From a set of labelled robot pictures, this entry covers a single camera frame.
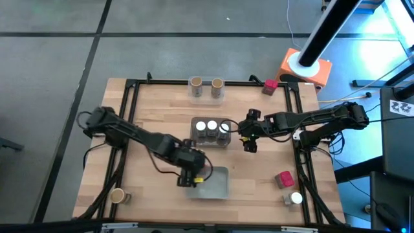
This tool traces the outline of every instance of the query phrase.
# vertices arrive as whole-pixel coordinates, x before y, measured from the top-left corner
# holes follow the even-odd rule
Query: wooden tabletop
[[[126,79],[111,78],[102,105],[119,111]],[[304,111],[318,109],[313,85],[299,83]],[[179,139],[190,137],[193,117],[225,117],[244,120],[248,109],[259,109],[263,115],[286,111],[283,88],[273,96],[261,93],[260,87],[226,86],[225,100],[221,105],[193,105],[188,100],[187,85],[140,85],[134,124],[153,132],[169,133]],[[294,109],[294,96],[291,94]],[[131,100],[127,105],[125,116]],[[270,139],[257,140],[257,153],[243,151],[238,134],[232,135],[225,148],[203,148],[214,166],[229,170],[230,194],[226,200],[188,199],[185,188],[176,186],[177,176],[158,173],[145,147],[130,141],[125,164],[122,188],[133,194],[126,205],[118,205],[117,221],[149,221],[168,223],[229,223],[256,225],[302,225],[300,205],[285,206],[283,194],[298,190],[292,142],[277,143]],[[102,143],[94,139],[91,146]],[[89,153],[86,169],[78,194],[73,216],[79,216],[99,194],[104,183],[110,147]],[[318,192],[335,216],[345,221],[331,159],[325,154],[312,152]],[[165,171],[179,172],[179,168],[156,160]],[[295,178],[294,187],[280,190],[274,176],[290,171]],[[311,220],[315,222],[312,199],[308,194]],[[109,215],[107,201],[105,216]]]

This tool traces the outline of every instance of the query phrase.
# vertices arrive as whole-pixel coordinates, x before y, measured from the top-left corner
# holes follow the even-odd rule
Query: white cable
[[[412,58],[413,56],[414,56],[414,54],[412,54],[411,56],[409,56],[408,58],[406,58],[404,61],[402,61],[401,63],[399,63],[396,67],[392,68],[392,69],[391,69],[390,71],[388,71],[386,74],[384,74],[383,76],[381,76],[379,79],[377,79],[377,80],[374,80],[374,81],[370,82],[369,84],[367,84],[367,85],[365,85],[365,86],[363,86],[363,87],[361,87],[361,88],[357,89],[356,91],[352,92],[351,94],[348,94],[348,95],[346,95],[346,96],[344,96],[344,97],[342,97],[342,98],[337,99],[336,101],[334,101],[334,102],[332,102],[332,103],[328,104],[327,106],[321,107],[321,109],[324,109],[324,108],[326,108],[326,107],[329,107],[329,106],[331,106],[331,105],[333,105],[333,104],[335,104],[335,103],[337,103],[337,102],[341,101],[342,99],[347,98],[348,96],[351,96],[351,95],[353,95],[353,94],[357,93],[358,91],[361,91],[362,89],[365,89],[365,88],[369,87],[370,85],[373,85],[375,82],[377,82],[377,81],[379,81],[379,80],[383,79],[384,77],[386,77],[387,75],[389,75],[391,72],[395,71],[395,69],[397,69],[398,67],[400,67],[402,64],[404,64],[404,62],[408,61],[408,60],[409,60],[410,58]]]
[[[290,31],[290,35],[292,35],[292,43],[297,46],[299,49],[302,49],[302,47],[300,47],[299,45],[297,45],[293,39],[293,32],[292,29],[290,28],[290,23],[289,23],[289,0],[287,0],[287,9],[286,9],[286,19],[287,19],[287,26],[289,27],[289,31]]]

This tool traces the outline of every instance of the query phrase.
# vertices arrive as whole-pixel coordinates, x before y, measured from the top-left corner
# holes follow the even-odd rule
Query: white cup lid
[[[302,195],[298,192],[294,192],[293,194],[291,194],[290,199],[295,204],[300,204],[303,201]]]
[[[217,122],[215,122],[214,120],[211,120],[207,123],[207,128],[209,129],[216,129],[217,128]]]
[[[195,128],[197,130],[205,130],[206,129],[206,123],[204,122],[197,122],[195,125]]]
[[[227,133],[228,130],[229,130],[229,127],[228,127],[227,124],[221,124],[221,127],[220,127],[220,132],[221,133]]]

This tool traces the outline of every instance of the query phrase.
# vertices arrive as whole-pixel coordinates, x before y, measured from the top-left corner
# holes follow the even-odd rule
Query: gray tray
[[[226,120],[226,118],[217,118],[217,117],[193,117],[191,120],[191,129],[190,129],[190,138],[195,140],[197,143],[197,147],[212,147],[212,148],[225,148],[229,143],[232,141],[231,133],[228,134],[226,139],[218,139],[217,137],[198,137],[197,130],[195,129],[195,125],[199,121],[203,121],[204,123],[214,120],[219,125],[220,122]],[[232,126],[230,122],[224,122],[223,124],[228,125],[229,131],[232,130]]]
[[[195,188],[186,188],[186,196],[192,199],[228,199],[228,187],[228,169],[215,166],[206,182]]]

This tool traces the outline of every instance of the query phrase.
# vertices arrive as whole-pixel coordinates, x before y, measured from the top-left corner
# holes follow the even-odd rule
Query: orange box
[[[329,74],[331,73],[332,63],[323,59],[319,61],[319,71],[315,76],[310,78],[301,77],[295,74],[289,67],[289,57],[295,52],[299,52],[296,49],[289,48],[285,58],[283,58],[282,64],[280,65],[279,71],[276,74],[276,81],[278,82],[311,82],[315,84],[315,90],[318,93],[324,88],[328,82]]]

